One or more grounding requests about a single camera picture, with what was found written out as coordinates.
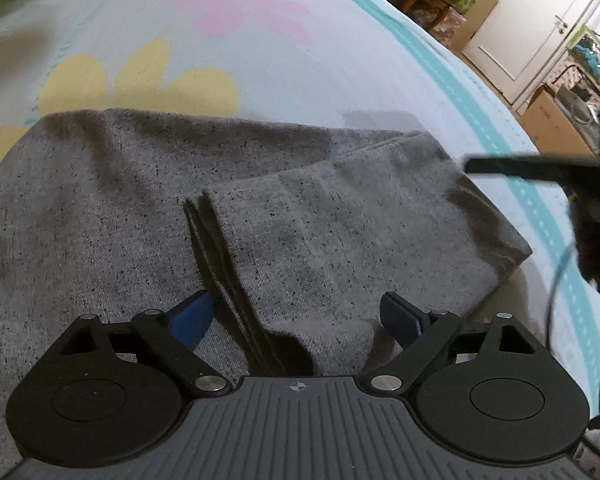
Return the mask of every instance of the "folded gray cloth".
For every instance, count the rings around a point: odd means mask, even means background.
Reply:
[[[406,120],[404,127],[419,125]],[[415,152],[405,148],[409,154],[403,155],[398,144],[388,152],[377,146],[392,139],[405,147],[413,139]],[[344,373],[365,361],[365,351],[369,362],[384,355],[377,309],[386,290],[423,308],[465,312],[475,306],[529,250],[431,142],[421,134],[131,110],[40,120],[0,164],[0,475],[18,460],[4,424],[6,399],[75,317],[94,312],[105,322],[129,320],[149,308],[168,310],[205,283],[222,285],[208,272],[205,257],[224,258],[226,286],[235,287],[231,298],[241,292],[241,303],[252,306],[240,306],[238,313],[235,301],[220,302],[217,321],[196,349],[233,380],[266,370]],[[368,155],[355,151],[371,146]],[[302,170],[340,156],[323,173]],[[232,191],[232,182],[287,170],[301,173],[271,177],[288,187],[267,184],[269,206],[267,191],[257,191],[256,181],[238,184],[255,188],[250,208],[246,196],[240,200],[239,187]],[[214,187],[221,182],[228,184],[226,195]],[[332,187],[319,192],[321,183]],[[209,223],[208,230],[225,244],[224,253],[212,253],[206,243],[206,252],[197,243],[192,251],[183,204],[195,200],[199,189],[208,190],[216,209],[213,216],[200,211],[205,221],[219,224],[214,232]],[[277,194],[283,190],[288,197]],[[335,195],[327,202],[336,190],[340,213]],[[446,198],[443,191],[449,192]],[[371,214],[362,198],[379,200],[381,208]],[[305,209],[298,208],[301,199]],[[392,200],[402,200],[402,206]],[[257,211],[261,207],[266,213]],[[359,207],[364,216],[356,212]],[[242,216],[235,215],[238,210]],[[293,229],[284,232],[284,222],[295,225],[305,241]],[[415,222],[419,227],[409,231]],[[329,229],[333,239],[326,237]],[[394,246],[398,233],[402,238]],[[298,253],[289,252],[291,247]],[[250,250],[258,259],[247,266]],[[200,273],[196,260],[203,263]],[[466,282],[469,275],[472,281]],[[378,344],[369,343],[372,332]],[[357,341],[359,336],[366,339]],[[347,348],[351,357],[344,355]],[[331,365],[330,349],[339,352]]]
[[[464,316],[530,254],[425,132],[215,184],[186,211],[209,286],[273,374],[377,367],[394,349],[385,291]]]

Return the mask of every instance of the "door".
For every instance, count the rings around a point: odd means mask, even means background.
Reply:
[[[591,0],[500,0],[463,53],[512,103]]]

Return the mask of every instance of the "teal stripe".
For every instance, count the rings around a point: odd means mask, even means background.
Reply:
[[[399,20],[392,18],[381,10],[372,0],[352,1],[381,23],[416,59],[418,64],[437,83],[438,87],[472,127],[486,152],[511,152],[509,144],[491,122],[488,115],[430,46]],[[507,183],[529,223],[544,244],[552,263],[557,267],[567,244],[562,238],[554,216],[540,197],[538,189],[533,184],[516,178],[507,179]],[[597,407],[594,401],[598,397],[600,384],[600,332],[593,317],[591,304],[584,286],[584,281],[580,277],[574,261],[572,261],[566,270],[560,287],[562,296],[568,305],[578,344],[587,365],[589,399],[594,404],[592,410],[595,412]]]

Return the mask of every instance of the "cardboard box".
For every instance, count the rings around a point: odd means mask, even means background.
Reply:
[[[466,22],[454,32],[451,50],[461,53],[497,4],[498,0],[474,0],[474,4],[464,14]]]
[[[588,155],[587,143],[562,113],[554,98],[540,87],[533,96],[520,125],[543,155]]]

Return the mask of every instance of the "bed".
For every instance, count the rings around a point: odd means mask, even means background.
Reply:
[[[414,114],[459,162],[535,151],[480,79],[385,0],[0,0],[0,160],[46,114],[109,107],[391,130]],[[542,337],[572,239],[565,195],[474,182],[534,251],[475,317],[513,312]],[[600,297],[574,262],[553,334],[597,413]]]

